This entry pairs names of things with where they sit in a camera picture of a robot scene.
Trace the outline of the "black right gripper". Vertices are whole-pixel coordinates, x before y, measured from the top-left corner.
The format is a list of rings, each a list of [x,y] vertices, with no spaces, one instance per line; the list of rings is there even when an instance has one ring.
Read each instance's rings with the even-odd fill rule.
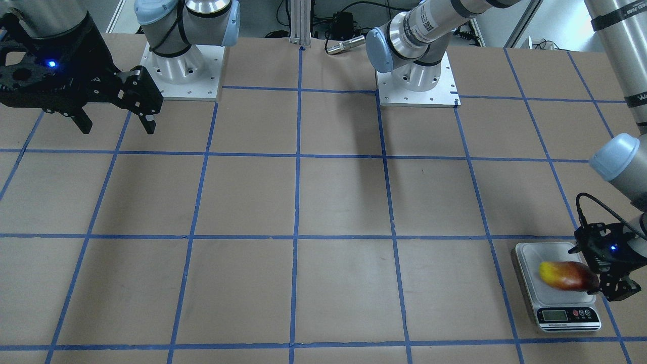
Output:
[[[14,12],[2,16],[9,40],[2,41],[2,104],[67,114],[82,134],[93,122],[82,110],[106,102],[140,116],[154,134],[163,96],[143,65],[120,71],[91,15],[50,37],[29,35]]]

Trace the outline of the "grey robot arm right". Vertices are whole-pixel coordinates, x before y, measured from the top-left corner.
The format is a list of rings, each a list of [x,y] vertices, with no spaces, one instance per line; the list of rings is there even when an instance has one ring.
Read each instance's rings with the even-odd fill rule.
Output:
[[[79,1],[2,1],[2,104],[60,113],[88,134],[93,123],[83,107],[109,103],[153,134],[163,103],[154,75],[178,84],[203,74],[199,46],[235,46],[240,3],[136,1],[134,11],[152,64],[122,71]]]

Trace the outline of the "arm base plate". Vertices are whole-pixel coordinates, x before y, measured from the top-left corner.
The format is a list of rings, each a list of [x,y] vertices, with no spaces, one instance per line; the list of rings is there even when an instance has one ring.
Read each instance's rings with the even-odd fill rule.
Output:
[[[458,108],[459,92],[444,53],[441,62],[427,67],[409,64],[392,72],[375,72],[381,106]]]
[[[148,70],[165,101],[216,102],[226,51],[228,48],[194,44],[184,55],[165,58],[150,51],[147,43],[141,65]]]

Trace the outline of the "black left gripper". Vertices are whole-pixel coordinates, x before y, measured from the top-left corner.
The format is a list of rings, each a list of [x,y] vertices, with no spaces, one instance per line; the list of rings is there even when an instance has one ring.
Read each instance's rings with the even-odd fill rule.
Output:
[[[587,294],[600,292],[608,301],[625,300],[641,291],[631,272],[645,267],[646,258],[629,245],[637,234],[621,223],[592,223],[574,232],[576,244],[570,254],[582,253],[589,270],[598,277],[597,287],[585,286]]]

